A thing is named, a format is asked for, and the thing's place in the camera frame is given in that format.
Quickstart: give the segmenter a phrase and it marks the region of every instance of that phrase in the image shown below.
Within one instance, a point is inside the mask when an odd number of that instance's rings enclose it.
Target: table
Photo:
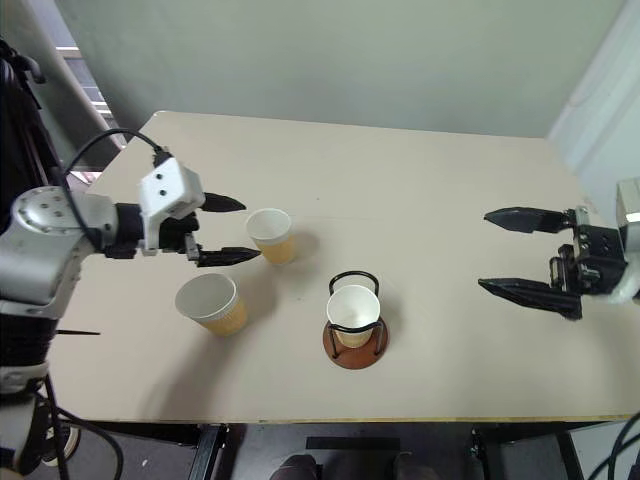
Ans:
[[[546,280],[570,233],[523,235],[483,221],[506,206],[585,202],[544,139],[491,137],[175,112],[142,130],[247,212],[199,213],[207,249],[251,246],[244,221],[274,206],[294,220],[298,257],[229,274],[249,325],[217,338],[174,308],[184,256],[87,259],[56,338],[59,402],[85,418],[136,422],[594,420],[640,405],[640,310],[584,300],[578,322],[518,307],[480,277]],[[136,202],[151,150],[138,140],[91,188]],[[381,281],[391,340],[370,368],[322,347],[328,281]]]

